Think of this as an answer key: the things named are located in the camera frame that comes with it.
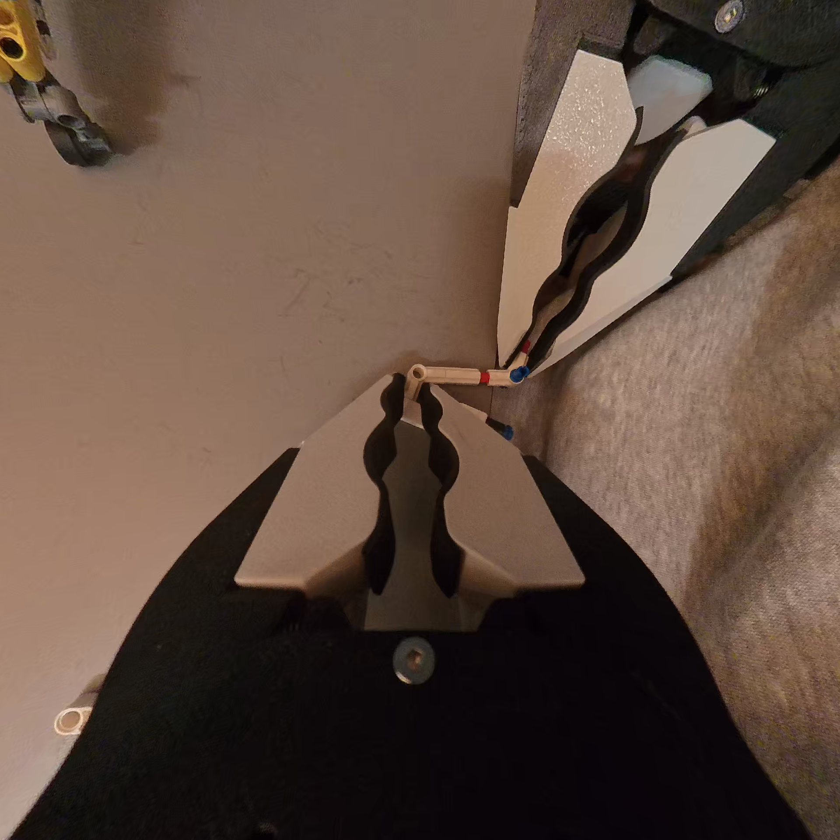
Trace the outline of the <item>small tan lego connector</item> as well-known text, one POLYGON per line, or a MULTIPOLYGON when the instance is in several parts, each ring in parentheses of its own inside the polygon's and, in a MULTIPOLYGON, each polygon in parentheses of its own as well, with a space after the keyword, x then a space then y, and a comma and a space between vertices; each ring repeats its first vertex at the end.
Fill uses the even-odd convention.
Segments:
POLYGON ((507 368, 489 371, 486 374, 486 383, 493 387, 512 387, 523 383, 530 377, 531 369, 529 364, 530 349, 532 342, 525 339, 519 348, 514 352, 507 368))

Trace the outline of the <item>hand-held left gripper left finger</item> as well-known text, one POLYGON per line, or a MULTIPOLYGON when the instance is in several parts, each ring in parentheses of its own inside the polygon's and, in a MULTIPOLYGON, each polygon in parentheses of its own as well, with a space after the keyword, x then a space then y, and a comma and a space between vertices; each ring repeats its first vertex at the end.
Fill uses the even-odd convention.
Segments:
POLYGON ((350 599, 383 593, 396 536, 385 472, 406 378, 382 377, 307 438, 234 578, 250 588, 350 599))

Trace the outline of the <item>loose beige tube connector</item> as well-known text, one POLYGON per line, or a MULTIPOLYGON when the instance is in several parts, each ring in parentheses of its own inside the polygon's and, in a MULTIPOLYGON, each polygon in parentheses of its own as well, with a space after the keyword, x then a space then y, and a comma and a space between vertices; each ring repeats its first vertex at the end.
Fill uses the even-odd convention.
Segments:
POLYGON ((54 731, 57 735, 68 738, 81 734, 90 719, 105 678, 105 674, 92 677, 84 685, 81 693, 58 712, 54 719, 54 731))

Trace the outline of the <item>tan lego connector red pin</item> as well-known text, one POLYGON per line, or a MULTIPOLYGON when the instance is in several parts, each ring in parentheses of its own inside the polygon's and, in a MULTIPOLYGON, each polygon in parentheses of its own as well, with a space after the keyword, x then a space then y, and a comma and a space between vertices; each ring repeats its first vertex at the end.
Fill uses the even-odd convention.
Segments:
MULTIPOLYGON (((432 366, 420 363, 413 365, 405 377, 405 400, 402 420, 415 427, 421 427, 423 425, 422 407, 419 402, 419 395, 423 385, 435 385, 439 389, 443 385, 479 386, 486 384, 482 381, 482 375, 483 372, 475 368, 432 366)), ((487 422, 487 413, 458 402, 452 396, 444 396, 442 393, 437 392, 433 396, 435 394, 437 394, 436 402, 433 402, 433 405, 439 407, 441 419, 446 419, 446 417, 453 415, 471 415, 479 423, 485 424, 487 422)))

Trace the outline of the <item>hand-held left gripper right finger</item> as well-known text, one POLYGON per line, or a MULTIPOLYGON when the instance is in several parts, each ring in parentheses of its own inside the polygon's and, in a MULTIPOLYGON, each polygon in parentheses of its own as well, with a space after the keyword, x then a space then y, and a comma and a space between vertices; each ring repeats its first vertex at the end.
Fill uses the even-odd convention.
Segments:
POLYGON ((585 576, 519 450, 437 385, 417 395, 439 482, 430 559, 448 597, 491 603, 585 576))

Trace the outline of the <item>yellow grey lego assembly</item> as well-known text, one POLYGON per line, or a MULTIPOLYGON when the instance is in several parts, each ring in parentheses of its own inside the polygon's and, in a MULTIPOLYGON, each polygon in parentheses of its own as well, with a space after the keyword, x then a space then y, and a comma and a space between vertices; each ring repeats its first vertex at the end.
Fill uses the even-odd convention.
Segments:
POLYGON ((69 165, 109 163, 109 138, 81 107, 76 94, 51 73, 53 35, 40 1, 1 2, 1 83, 28 123, 41 124, 69 165))

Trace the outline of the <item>tan lego piece blue pin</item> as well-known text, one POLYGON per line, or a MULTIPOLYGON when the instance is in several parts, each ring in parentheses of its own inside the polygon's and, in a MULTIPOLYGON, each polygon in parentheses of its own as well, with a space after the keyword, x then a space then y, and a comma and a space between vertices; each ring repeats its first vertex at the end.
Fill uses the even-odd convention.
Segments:
POLYGON ((462 408, 464 408, 471 416, 478 418, 482 423, 493 429, 496 433, 502 436, 507 441, 512 441, 514 431, 509 424, 502 423, 491 416, 489 416, 486 412, 481 411, 480 409, 470 406, 465 403, 460 404, 462 408))

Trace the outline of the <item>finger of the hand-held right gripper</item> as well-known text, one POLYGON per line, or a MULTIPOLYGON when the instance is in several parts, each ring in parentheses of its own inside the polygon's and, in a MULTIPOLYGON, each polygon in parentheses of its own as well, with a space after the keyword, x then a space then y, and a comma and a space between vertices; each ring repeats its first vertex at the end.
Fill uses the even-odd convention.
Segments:
POLYGON ((586 223, 580 213, 632 149, 684 122, 712 91, 711 77, 675 59, 651 56, 631 72, 583 49, 569 73, 518 206, 509 209, 497 344, 500 365, 528 364, 540 333, 566 306, 583 267, 621 222, 623 209, 586 223))
POLYGON ((776 139, 745 119, 668 137, 625 207, 586 239, 572 269, 574 291, 532 339, 532 375, 578 349, 670 282, 776 139))

